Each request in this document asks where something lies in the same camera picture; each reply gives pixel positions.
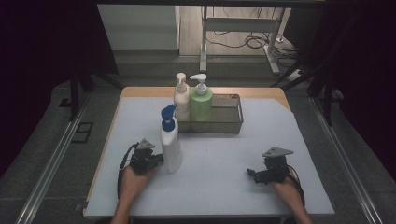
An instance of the bottle cap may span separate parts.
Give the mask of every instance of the bottle cap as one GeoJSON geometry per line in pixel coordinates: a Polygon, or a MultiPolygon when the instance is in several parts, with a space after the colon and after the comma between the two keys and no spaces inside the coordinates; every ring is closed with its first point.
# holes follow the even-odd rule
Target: bottle cap
{"type": "Polygon", "coordinates": [[[177,81],[177,85],[176,85],[176,91],[178,93],[184,93],[187,90],[187,85],[185,83],[186,81],[186,75],[184,73],[178,73],[176,75],[176,81],[177,81]]]}
{"type": "Polygon", "coordinates": [[[175,105],[169,105],[161,111],[161,116],[163,117],[162,126],[166,132],[172,132],[175,129],[175,121],[173,120],[175,109],[175,105]]]}
{"type": "Polygon", "coordinates": [[[206,94],[206,89],[207,89],[207,86],[205,85],[206,74],[194,75],[194,76],[191,76],[190,79],[195,79],[195,80],[198,80],[198,81],[200,82],[200,83],[196,86],[195,91],[196,91],[199,95],[205,95],[205,94],[206,94]]]}

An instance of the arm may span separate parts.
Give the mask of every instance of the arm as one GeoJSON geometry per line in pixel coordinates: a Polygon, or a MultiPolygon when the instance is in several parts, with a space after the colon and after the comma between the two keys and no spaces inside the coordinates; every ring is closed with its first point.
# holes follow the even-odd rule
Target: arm
{"type": "Polygon", "coordinates": [[[145,175],[137,175],[131,166],[125,166],[122,174],[120,199],[117,203],[116,212],[111,219],[111,224],[126,224],[129,219],[134,198],[144,189],[154,171],[148,171],[145,175]]]}
{"type": "Polygon", "coordinates": [[[314,223],[303,205],[297,188],[290,179],[286,178],[282,183],[271,182],[271,185],[279,198],[291,210],[298,224],[314,223]]]}

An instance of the floor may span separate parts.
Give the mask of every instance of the floor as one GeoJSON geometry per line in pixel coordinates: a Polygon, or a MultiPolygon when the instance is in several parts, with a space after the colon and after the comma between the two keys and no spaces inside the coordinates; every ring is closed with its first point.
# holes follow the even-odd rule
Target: floor
{"type": "MultiPolygon", "coordinates": [[[[215,49],[215,46],[210,48],[214,52],[220,50],[215,49]]],[[[110,76],[125,86],[174,86],[175,73],[182,71],[192,75],[199,71],[199,58],[193,56],[195,53],[192,49],[196,50],[196,47],[191,47],[189,56],[115,52],[120,75],[110,76]]],[[[255,53],[247,53],[247,56],[230,56],[233,52],[219,54],[225,56],[209,58],[209,86],[268,87],[278,79],[271,73],[268,62],[261,54],[258,54],[259,57],[255,53]]],[[[85,109],[81,111],[77,123],[69,122],[70,108],[59,107],[63,98],[69,98],[69,84],[63,83],[53,90],[46,114],[18,158],[0,179],[0,223],[15,223],[20,217],[27,220],[20,223],[96,222],[85,218],[82,209],[121,90],[97,76],[92,76],[92,79],[95,90],[91,93],[80,92],[81,104],[85,109]],[[78,142],[85,136],[75,133],[82,122],[92,123],[91,134],[85,143],[78,142]],[[63,152],[59,158],[51,158],[58,150],[63,152]],[[59,164],[46,169],[48,162],[54,160],[59,160],[59,164]],[[49,172],[51,178],[40,182],[39,178],[44,172],[49,172]],[[21,211],[26,205],[30,205],[26,210],[31,211],[30,216],[22,215],[21,211]]],[[[320,97],[308,97],[305,92],[308,85],[309,80],[286,91],[286,95],[335,210],[334,216],[313,219],[316,223],[394,222],[394,180],[346,120],[337,103],[332,104],[333,126],[329,127],[323,122],[320,97]],[[367,205],[374,206],[379,221],[373,222],[368,218],[367,214],[373,210],[367,205]]],[[[170,220],[157,222],[168,223],[170,220]]],[[[241,222],[262,223],[262,220],[244,219],[241,222]]]]}

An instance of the white table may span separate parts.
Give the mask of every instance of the white table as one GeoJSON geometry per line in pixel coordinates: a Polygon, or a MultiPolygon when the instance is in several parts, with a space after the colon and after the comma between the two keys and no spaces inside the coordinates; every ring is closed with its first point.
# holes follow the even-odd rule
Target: white table
{"type": "MultiPolygon", "coordinates": [[[[160,91],[153,92],[151,95],[161,95],[160,91]]],[[[156,146],[154,154],[162,152],[160,113],[173,103],[173,99],[142,97],[139,94],[136,94],[137,97],[120,98],[92,184],[85,217],[111,217],[114,214],[118,170],[131,144],[146,137],[156,146]]],[[[161,165],[147,188],[136,198],[131,216],[185,218],[290,215],[290,210],[278,199],[272,187],[255,184],[246,171],[247,168],[264,170],[262,153],[271,147],[294,151],[294,154],[287,156],[287,160],[301,179],[308,213],[334,213],[296,120],[285,104],[272,98],[246,98],[243,94],[241,104],[244,123],[240,134],[184,133],[179,136],[183,154],[180,169],[168,174],[161,165]]]]}

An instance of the soap dispenser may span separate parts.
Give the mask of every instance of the soap dispenser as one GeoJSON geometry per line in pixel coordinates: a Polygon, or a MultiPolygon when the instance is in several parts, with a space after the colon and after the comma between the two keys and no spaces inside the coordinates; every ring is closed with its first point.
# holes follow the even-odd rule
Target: soap dispenser
{"type": "Polygon", "coordinates": [[[176,75],[174,103],[176,105],[175,118],[178,122],[190,121],[190,86],[186,84],[186,75],[176,75]]]}
{"type": "Polygon", "coordinates": [[[212,109],[213,91],[205,85],[206,75],[198,74],[190,79],[198,80],[200,83],[192,88],[190,92],[190,120],[208,121],[212,109]]]}
{"type": "Polygon", "coordinates": [[[163,118],[161,128],[163,163],[169,173],[174,173],[178,170],[182,159],[178,140],[178,123],[174,118],[175,108],[175,105],[169,105],[161,111],[163,118]]]}

